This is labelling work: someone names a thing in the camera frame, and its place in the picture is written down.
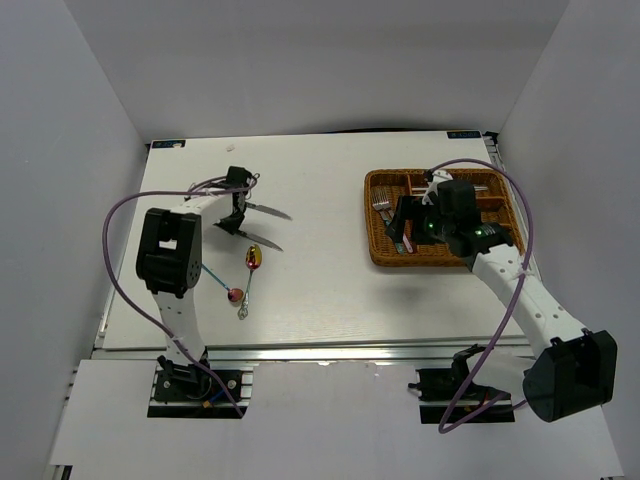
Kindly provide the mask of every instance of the white wall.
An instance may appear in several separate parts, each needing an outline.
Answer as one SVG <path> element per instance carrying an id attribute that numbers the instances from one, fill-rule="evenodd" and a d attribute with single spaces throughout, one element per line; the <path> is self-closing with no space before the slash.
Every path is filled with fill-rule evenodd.
<path id="1" fill-rule="evenodd" d="M 499 130 L 567 0 L 66 0 L 145 140 Z"/>
<path id="2" fill-rule="evenodd" d="M 62 0 L 3 3 L 0 72 L 0 476 L 30 480 L 106 298 L 102 218 L 145 152 Z"/>
<path id="3" fill-rule="evenodd" d="M 640 479 L 640 3 L 572 0 L 500 137 L 532 203 L 545 284 L 619 347 L 604 408 Z"/>

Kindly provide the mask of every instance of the fork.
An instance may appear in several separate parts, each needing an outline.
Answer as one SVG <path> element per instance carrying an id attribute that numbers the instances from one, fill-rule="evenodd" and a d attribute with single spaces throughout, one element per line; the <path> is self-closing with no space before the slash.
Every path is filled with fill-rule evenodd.
<path id="1" fill-rule="evenodd" d="M 373 208 L 380 214 L 385 225 L 388 226 L 391 220 L 393 220 L 393 210 L 391 209 L 391 202 L 387 196 L 387 191 L 383 187 L 373 188 Z M 396 243 L 398 253 L 404 253 L 405 248 L 407 252 L 413 253 L 411 242 L 409 242 L 405 234 L 402 234 L 402 242 L 404 243 L 404 247 L 401 243 Z"/>

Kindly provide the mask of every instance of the black mount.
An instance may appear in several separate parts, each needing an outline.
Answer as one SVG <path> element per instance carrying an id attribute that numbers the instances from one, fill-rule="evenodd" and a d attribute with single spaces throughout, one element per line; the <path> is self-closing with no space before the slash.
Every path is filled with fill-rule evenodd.
<path id="1" fill-rule="evenodd" d="M 425 175 L 433 179 L 431 172 Z M 386 234 L 394 242 L 402 242 L 405 222 L 411 220 L 411 240 L 418 245 L 447 244 L 470 270 L 479 253 L 489 253 L 497 245 L 513 245 L 511 236 L 499 224 L 482 222 L 470 182 L 455 179 L 442 182 L 438 194 L 430 194 L 429 199 L 432 205 L 423 205 L 421 198 L 400 197 Z"/>

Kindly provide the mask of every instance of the spoon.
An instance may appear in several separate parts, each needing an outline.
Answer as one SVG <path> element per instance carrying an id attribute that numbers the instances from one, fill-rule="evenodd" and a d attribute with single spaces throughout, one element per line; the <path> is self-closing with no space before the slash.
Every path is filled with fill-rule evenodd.
<path id="1" fill-rule="evenodd" d="M 249 315 L 249 289 L 251 288 L 251 277 L 253 277 L 253 272 L 255 272 L 262 264 L 262 251 L 258 245 L 251 245 L 249 247 L 245 263 L 249 269 L 249 281 L 247 282 L 247 293 L 245 293 L 244 299 L 242 300 L 242 306 L 240 307 L 240 310 L 238 310 L 238 318 L 240 320 L 244 320 L 247 318 L 247 315 Z"/>
<path id="2" fill-rule="evenodd" d="M 244 297 L 244 292 L 242 291 L 242 289 L 229 288 L 229 286 L 226 283 L 220 280 L 220 278 L 218 278 L 218 276 L 215 273 L 213 273 L 211 270 L 209 270 L 204 264 L 202 264 L 202 269 L 205 272 L 207 272 L 209 275 L 211 275 L 216 282 L 218 282 L 220 285 L 222 285 L 225 288 L 225 290 L 227 291 L 227 298 L 231 303 L 237 303 L 240 300 L 242 300 L 242 297 Z"/>

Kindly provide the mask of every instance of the utensil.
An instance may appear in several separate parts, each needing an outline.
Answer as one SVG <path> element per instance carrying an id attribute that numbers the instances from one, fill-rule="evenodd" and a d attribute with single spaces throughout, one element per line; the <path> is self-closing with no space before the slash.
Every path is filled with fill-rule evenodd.
<path id="1" fill-rule="evenodd" d="M 389 201 L 389 197 L 387 196 L 387 191 L 383 187 L 373 188 L 373 208 L 380 213 L 385 225 L 389 225 L 389 223 L 391 223 L 394 214 L 393 210 L 391 209 L 391 202 Z M 404 243 L 404 248 L 407 249 L 407 252 L 413 253 L 411 242 L 409 242 L 407 235 L 404 233 L 402 234 L 402 243 Z M 398 251 L 398 253 L 402 253 L 398 250 L 398 244 L 396 244 L 396 250 Z"/>
<path id="2" fill-rule="evenodd" d="M 473 189 L 476 192 L 487 192 L 487 191 L 489 191 L 489 187 L 487 187 L 486 185 L 474 185 Z M 427 187 L 411 187 L 411 191 L 412 192 L 426 192 L 427 191 Z"/>
<path id="3" fill-rule="evenodd" d="M 244 202 L 247 208 L 251 208 L 257 212 L 266 213 L 268 215 L 273 215 L 274 217 L 284 218 L 285 220 L 293 220 L 291 216 L 287 215 L 284 212 L 272 207 L 267 207 L 266 205 L 256 205 L 255 203 Z"/>
<path id="4" fill-rule="evenodd" d="M 249 281 L 247 282 L 247 290 L 242 300 L 242 306 L 238 310 L 238 318 L 244 320 L 249 315 L 249 289 L 251 288 L 251 278 L 253 272 L 255 272 L 260 265 L 262 265 L 262 251 L 258 245 L 251 245 L 247 250 L 247 256 L 245 257 L 245 264 L 249 269 Z"/>
<path id="5" fill-rule="evenodd" d="M 372 189 L 371 196 L 373 197 L 373 209 L 380 214 L 382 217 L 382 221 L 388 227 L 391 223 L 391 219 L 388 217 L 387 212 L 384 209 L 384 203 L 380 201 L 379 191 L 377 188 Z M 405 254 L 404 245 L 402 243 L 394 243 L 396 247 L 396 252 L 403 255 Z"/>
<path id="6" fill-rule="evenodd" d="M 244 292 L 242 291 L 241 288 L 229 288 L 229 286 L 226 283 L 224 283 L 222 280 L 220 280 L 220 277 L 218 277 L 215 273 L 213 273 L 204 264 L 202 264 L 202 269 L 205 272 L 207 272 L 209 275 L 211 275 L 216 282 L 218 282 L 220 285 L 222 285 L 224 287 L 224 289 L 227 291 L 227 298 L 229 299 L 229 301 L 231 303 L 239 302 L 240 300 L 242 300 L 244 298 Z"/>
<path id="7" fill-rule="evenodd" d="M 266 238 L 261 237 L 260 235 L 256 235 L 255 233 L 249 233 L 249 232 L 243 232 L 242 230 L 237 230 L 236 235 L 240 235 L 241 237 L 248 238 L 249 240 L 253 240 L 256 243 L 261 243 L 265 247 L 273 248 L 274 250 L 277 250 L 279 252 L 284 251 L 282 250 L 282 248 L 280 248 L 278 245 L 273 243 L 271 240 L 267 240 Z"/>

